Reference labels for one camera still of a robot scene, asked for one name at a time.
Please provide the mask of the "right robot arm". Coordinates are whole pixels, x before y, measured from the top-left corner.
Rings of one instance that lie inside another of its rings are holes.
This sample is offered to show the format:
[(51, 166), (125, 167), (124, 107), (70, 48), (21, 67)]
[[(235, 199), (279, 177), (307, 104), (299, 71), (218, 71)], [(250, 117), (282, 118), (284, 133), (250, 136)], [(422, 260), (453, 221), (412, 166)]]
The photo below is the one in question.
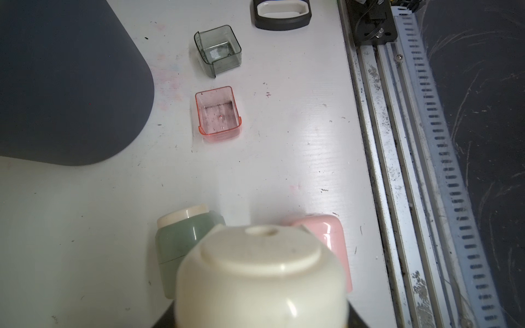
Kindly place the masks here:
[(393, 7), (402, 7), (412, 12), (419, 9), (423, 1), (379, 1), (347, 0), (347, 12), (351, 35), (355, 46), (377, 46), (394, 42), (398, 38)]

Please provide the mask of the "grey trash bin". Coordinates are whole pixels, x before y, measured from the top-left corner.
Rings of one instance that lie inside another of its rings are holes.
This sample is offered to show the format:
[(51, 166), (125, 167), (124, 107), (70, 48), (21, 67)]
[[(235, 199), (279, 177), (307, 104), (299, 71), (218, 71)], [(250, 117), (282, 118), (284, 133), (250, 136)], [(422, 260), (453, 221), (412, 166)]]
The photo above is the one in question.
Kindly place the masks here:
[(1, 2), (1, 155), (105, 161), (145, 127), (146, 60), (106, 1)]

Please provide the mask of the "yellow sharpener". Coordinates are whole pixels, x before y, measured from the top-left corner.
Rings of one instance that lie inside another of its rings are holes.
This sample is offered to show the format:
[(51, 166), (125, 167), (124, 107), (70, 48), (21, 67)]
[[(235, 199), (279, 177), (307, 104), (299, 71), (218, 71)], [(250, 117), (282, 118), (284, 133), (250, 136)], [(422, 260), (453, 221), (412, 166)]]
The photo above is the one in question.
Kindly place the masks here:
[(177, 327), (346, 327), (347, 278), (307, 228), (217, 225), (176, 277)]

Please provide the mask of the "green pencil sharpener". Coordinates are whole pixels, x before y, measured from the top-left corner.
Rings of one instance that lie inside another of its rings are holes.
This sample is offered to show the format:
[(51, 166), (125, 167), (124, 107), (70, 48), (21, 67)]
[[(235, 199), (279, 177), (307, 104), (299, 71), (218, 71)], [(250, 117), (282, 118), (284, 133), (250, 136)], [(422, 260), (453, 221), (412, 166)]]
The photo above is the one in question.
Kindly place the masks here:
[(178, 210), (157, 220), (155, 246), (167, 299), (175, 298), (176, 274), (186, 255), (224, 218), (205, 204)]

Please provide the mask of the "clear green-sharpener tray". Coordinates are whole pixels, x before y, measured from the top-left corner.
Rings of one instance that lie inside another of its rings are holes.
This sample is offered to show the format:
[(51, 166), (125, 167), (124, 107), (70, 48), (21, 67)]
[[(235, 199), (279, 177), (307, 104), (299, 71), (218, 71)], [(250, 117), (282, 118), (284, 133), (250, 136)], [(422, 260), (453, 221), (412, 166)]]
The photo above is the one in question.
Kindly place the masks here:
[(242, 63), (242, 47), (229, 25), (197, 31), (194, 42), (201, 66), (210, 78), (214, 79), (218, 74), (237, 68)]

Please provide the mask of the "pink shavings tray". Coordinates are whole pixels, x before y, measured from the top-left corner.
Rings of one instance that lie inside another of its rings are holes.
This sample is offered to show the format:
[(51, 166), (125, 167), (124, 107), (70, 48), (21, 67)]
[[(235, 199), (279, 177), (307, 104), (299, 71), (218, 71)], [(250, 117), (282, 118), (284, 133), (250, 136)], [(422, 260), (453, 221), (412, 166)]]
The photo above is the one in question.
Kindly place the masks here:
[(242, 117), (230, 86), (197, 92), (195, 100), (198, 131), (206, 142), (224, 142), (240, 135)]

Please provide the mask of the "pink sharpener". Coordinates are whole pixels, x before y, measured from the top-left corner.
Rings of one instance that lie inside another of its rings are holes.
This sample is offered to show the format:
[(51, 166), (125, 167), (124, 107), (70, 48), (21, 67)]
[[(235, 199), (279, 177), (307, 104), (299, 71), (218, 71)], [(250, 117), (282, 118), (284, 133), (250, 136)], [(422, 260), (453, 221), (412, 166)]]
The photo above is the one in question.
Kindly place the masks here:
[(304, 226), (317, 237), (339, 259), (345, 270), (347, 293), (353, 290), (347, 245), (343, 224), (335, 215), (311, 214), (289, 217), (282, 221), (284, 226)]

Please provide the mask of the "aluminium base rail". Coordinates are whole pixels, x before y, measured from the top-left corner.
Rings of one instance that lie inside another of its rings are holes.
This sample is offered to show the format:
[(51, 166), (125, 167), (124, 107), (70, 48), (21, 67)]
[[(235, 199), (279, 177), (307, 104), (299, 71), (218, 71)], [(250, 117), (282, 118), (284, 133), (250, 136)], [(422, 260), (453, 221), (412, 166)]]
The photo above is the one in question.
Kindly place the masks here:
[(397, 327), (505, 327), (416, 15), (356, 41), (362, 12), (340, 1), (351, 77)]

